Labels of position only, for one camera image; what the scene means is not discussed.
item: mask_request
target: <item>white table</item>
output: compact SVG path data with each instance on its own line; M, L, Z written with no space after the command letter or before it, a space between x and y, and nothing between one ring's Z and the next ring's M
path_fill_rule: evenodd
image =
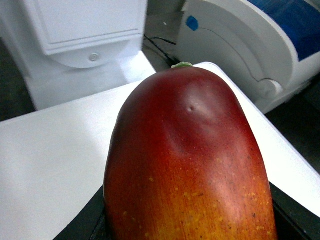
M320 217L318 173L220 68L196 66L234 90L270 182ZM118 112L139 83L0 122L0 238L52 240L78 215L103 184Z

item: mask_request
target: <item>floor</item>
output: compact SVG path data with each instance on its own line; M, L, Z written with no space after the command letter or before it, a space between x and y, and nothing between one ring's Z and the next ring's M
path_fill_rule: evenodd
M182 12L147 16L142 50L157 72L178 62L173 43L177 41L182 16ZM266 116L320 173L320 111L305 98L308 91L306 89ZM23 78L0 38L0 121L34 111Z

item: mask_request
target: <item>mango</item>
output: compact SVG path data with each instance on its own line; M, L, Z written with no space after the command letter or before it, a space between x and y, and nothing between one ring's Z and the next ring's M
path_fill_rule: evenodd
M199 67L144 80L121 108L103 183L112 240L276 240L263 157L230 87Z

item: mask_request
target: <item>mango skin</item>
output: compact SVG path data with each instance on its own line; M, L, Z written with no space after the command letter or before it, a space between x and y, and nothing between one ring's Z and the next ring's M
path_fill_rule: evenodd
M275 240L261 152L229 86L173 68L124 103L104 176L112 240Z

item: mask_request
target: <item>white panel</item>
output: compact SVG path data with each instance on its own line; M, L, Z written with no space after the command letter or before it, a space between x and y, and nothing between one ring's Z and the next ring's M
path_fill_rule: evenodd
M138 29L139 1L36 0L50 44Z
M44 54L142 35L147 0L20 0Z

